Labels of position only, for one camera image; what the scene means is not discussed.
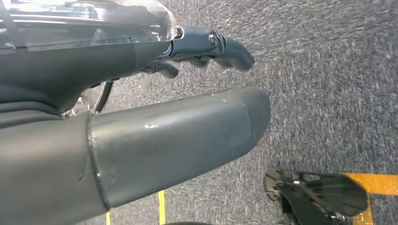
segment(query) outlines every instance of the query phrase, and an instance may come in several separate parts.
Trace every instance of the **floor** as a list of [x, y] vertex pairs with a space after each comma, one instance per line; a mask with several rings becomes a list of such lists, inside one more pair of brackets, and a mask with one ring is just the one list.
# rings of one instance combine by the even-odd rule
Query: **floor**
[[[248, 155], [165, 190], [166, 221], [274, 225], [262, 178], [268, 168], [398, 174], [398, 1], [161, 0], [179, 24], [239, 40], [256, 64], [242, 73], [179, 65], [180, 75], [115, 83], [112, 112], [216, 90], [257, 86], [272, 122]], [[394, 224], [398, 197], [371, 195], [376, 225]], [[112, 225], [159, 224], [154, 194], [110, 212]], [[105, 225], [105, 215], [85, 222]]]

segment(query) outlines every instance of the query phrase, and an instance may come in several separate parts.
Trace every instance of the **yellow tape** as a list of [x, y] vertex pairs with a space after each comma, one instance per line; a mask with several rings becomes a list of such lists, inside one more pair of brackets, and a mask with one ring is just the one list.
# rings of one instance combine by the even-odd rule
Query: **yellow tape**
[[[398, 175], [345, 173], [354, 181], [361, 184], [369, 194], [398, 195]], [[373, 225], [372, 209], [369, 196], [367, 210], [354, 218], [353, 225]]]
[[107, 212], [107, 225], [111, 225], [111, 213]]
[[398, 195], [398, 175], [345, 173], [360, 183], [370, 194]]
[[164, 191], [158, 192], [159, 197], [159, 225], [166, 223], [166, 207], [164, 201]]

